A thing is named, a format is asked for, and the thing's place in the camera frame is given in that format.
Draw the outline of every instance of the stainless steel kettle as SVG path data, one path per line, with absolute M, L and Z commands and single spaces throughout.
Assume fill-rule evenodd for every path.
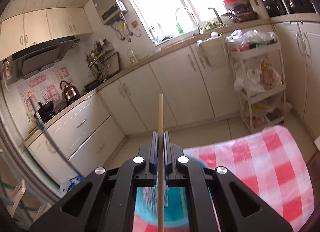
M 62 89 L 62 84 L 66 83 L 67 85 L 64 87 L 64 89 Z M 66 82 L 65 80 L 60 82 L 60 89 L 62 90 L 62 96 L 64 98 L 64 100 L 67 102 L 68 100 L 70 100 L 73 97 L 79 96 L 80 93 L 78 91 L 78 89 L 71 85 L 71 83 Z

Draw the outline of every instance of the water heater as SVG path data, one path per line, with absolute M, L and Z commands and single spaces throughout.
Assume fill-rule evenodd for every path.
M 125 14 L 127 12 L 121 0 L 92 0 L 92 2 L 104 25 L 113 24 L 119 19 L 120 13 Z

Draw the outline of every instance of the white storage cart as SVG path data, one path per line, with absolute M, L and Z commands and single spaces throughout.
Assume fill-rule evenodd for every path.
M 284 115 L 282 115 L 281 117 L 270 121 L 266 116 L 264 117 L 265 119 L 265 124 L 259 126 L 259 127 L 254 127 L 252 124 L 252 105 L 255 103 L 258 103 L 266 98 L 269 98 L 271 96 L 274 96 L 278 93 L 283 93 L 283 102 L 284 102 L 284 106 L 285 106 L 285 87 L 286 87 L 286 82 L 285 82 L 285 76 L 284 76 L 284 64 L 283 64 L 283 58 L 282 58 L 282 54 L 281 54 L 281 44 L 280 42 L 276 42 L 273 44 L 269 44 L 266 46 L 261 46 L 258 48 L 253 48 L 253 49 L 249 49 L 246 51 L 240 51 L 239 46 L 235 46 L 237 51 L 228 51 L 229 54 L 229 60 L 231 62 L 231 67 L 232 67 L 232 71 L 234 73 L 234 76 L 236 78 L 236 71 L 234 68 L 234 63 L 236 61 L 240 62 L 240 66 L 244 75 L 244 90 L 241 90 L 238 94 L 239 94 L 239 99 L 240 99 L 240 105 L 241 105 L 241 118 L 244 121 L 245 125 L 249 128 L 251 133 L 255 133 L 258 131 L 261 131 L 262 129 L 264 129 L 267 126 L 273 126 L 276 125 L 282 121 L 284 121 L 285 119 L 285 112 Z M 260 93 L 258 95 L 255 96 L 250 96 L 250 92 L 248 90 L 248 77 L 246 74 L 246 69 L 244 66 L 244 61 L 249 59 L 249 58 L 255 58 L 255 57 L 261 57 L 262 55 L 266 55 L 270 52 L 273 51 L 279 51 L 280 54 L 280 60 L 281 60 L 281 70 L 282 70 L 282 84 L 281 85 L 276 85 L 274 86 L 273 89 L 267 91 L 267 92 L 263 92 Z M 245 102 L 248 103 L 248 107 L 249 107 L 249 119 L 247 119 L 247 117 L 245 117 L 244 113 L 245 113 Z

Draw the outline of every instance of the drawer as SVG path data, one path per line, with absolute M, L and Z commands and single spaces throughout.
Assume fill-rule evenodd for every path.
M 109 117 L 70 157 L 69 161 L 87 176 L 96 167 L 102 166 L 118 144 L 124 133 Z
M 97 94 L 81 102 L 48 128 L 53 140 L 69 158 L 110 116 Z
M 44 134 L 40 135 L 29 147 L 28 151 L 42 169 L 58 184 L 66 181 L 76 173 L 54 150 Z

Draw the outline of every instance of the pink patterned cloth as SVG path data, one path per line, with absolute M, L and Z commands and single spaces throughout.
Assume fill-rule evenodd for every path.
M 306 164 L 290 132 L 274 126 L 250 136 L 214 145 L 184 150 L 185 155 L 204 161 L 209 168 L 227 167 L 252 191 L 284 217 L 294 232 L 314 210 L 313 190 Z M 155 232 L 135 215 L 134 232 Z M 188 229 L 167 229 L 166 232 Z

